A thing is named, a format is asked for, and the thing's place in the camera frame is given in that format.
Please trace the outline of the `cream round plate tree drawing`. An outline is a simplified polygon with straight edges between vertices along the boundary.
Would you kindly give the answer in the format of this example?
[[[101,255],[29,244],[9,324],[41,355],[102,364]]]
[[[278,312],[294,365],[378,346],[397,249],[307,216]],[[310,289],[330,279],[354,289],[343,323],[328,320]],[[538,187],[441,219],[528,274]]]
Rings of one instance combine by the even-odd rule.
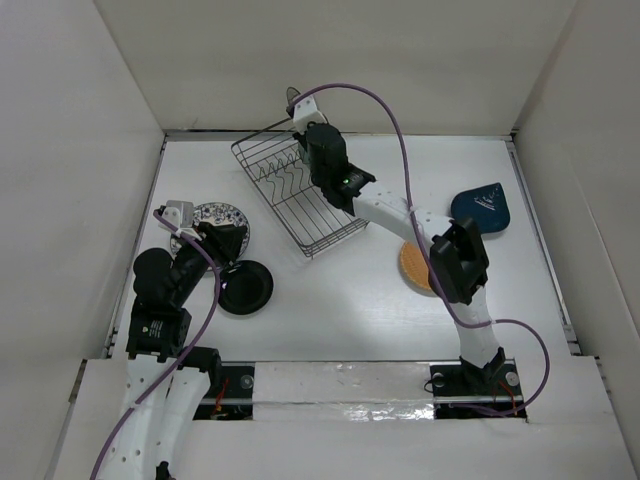
[[[286,105],[286,113],[289,115],[290,118],[293,117],[293,111],[294,111],[294,103],[295,100],[301,95],[301,92],[293,87],[293,86],[289,86],[286,89],[286,101],[287,101],[287,105]]]

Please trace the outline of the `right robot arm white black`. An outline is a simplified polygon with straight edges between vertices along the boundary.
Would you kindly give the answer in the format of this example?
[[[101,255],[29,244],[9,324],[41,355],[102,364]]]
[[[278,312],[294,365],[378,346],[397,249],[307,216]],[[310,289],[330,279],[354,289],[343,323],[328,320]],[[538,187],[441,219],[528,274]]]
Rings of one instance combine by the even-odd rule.
[[[489,260],[476,223],[410,206],[374,175],[349,162],[346,141],[330,124],[311,123],[293,138],[312,184],[332,207],[381,226],[427,254],[428,281],[458,332],[462,388],[474,396],[488,393],[499,380],[505,354],[488,312]]]

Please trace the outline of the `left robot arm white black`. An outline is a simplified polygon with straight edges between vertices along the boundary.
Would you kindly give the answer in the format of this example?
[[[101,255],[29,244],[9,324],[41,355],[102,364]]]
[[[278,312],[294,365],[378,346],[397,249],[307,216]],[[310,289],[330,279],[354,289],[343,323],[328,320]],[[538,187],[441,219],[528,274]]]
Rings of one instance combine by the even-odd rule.
[[[150,248],[134,261],[125,396],[121,417],[91,471],[93,479],[172,478],[200,402],[222,387],[218,351],[186,339],[191,316],[184,305],[207,271],[239,257],[247,229],[160,223],[184,244],[176,255]]]

